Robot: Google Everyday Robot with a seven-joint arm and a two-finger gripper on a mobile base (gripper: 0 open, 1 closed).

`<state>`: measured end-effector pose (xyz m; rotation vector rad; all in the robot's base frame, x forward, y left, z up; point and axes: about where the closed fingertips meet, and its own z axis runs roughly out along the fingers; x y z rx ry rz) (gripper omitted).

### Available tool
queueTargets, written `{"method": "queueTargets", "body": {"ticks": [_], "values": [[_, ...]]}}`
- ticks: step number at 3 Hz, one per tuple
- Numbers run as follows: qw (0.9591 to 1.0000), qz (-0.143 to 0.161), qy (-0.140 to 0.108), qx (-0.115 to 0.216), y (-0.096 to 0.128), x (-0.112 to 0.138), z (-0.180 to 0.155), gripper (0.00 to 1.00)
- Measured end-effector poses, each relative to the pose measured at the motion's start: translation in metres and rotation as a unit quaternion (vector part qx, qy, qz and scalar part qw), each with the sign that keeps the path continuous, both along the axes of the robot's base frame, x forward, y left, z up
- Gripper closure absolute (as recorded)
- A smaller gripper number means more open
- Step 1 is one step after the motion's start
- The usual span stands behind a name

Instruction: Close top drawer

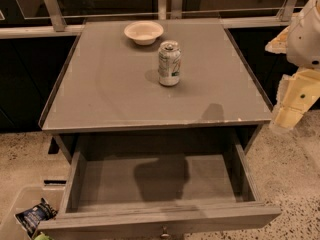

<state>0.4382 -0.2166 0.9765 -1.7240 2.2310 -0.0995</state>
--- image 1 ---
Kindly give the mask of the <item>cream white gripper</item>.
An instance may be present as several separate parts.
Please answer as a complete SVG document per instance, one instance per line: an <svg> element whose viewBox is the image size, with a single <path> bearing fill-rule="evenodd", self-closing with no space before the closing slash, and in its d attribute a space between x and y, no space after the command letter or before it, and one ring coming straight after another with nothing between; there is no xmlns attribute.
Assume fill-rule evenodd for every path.
<svg viewBox="0 0 320 240"><path fill-rule="evenodd" d="M288 27L283 29L267 43L265 50L274 54L285 54L288 32ZM319 97L320 71L299 68L295 74L289 77L288 87L280 105L274 106L269 128L273 131L292 130Z"/></svg>

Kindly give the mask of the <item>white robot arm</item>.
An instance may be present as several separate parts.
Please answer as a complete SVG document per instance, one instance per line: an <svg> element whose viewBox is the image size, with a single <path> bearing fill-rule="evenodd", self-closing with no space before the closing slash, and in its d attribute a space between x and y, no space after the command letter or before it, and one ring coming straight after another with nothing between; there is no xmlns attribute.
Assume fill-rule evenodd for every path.
<svg viewBox="0 0 320 240"><path fill-rule="evenodd" d="M286 133L320 98L320 0L309 0L265 50L285 54L298 67L292 76L282 76L269 124L273 132Z"/></svg>

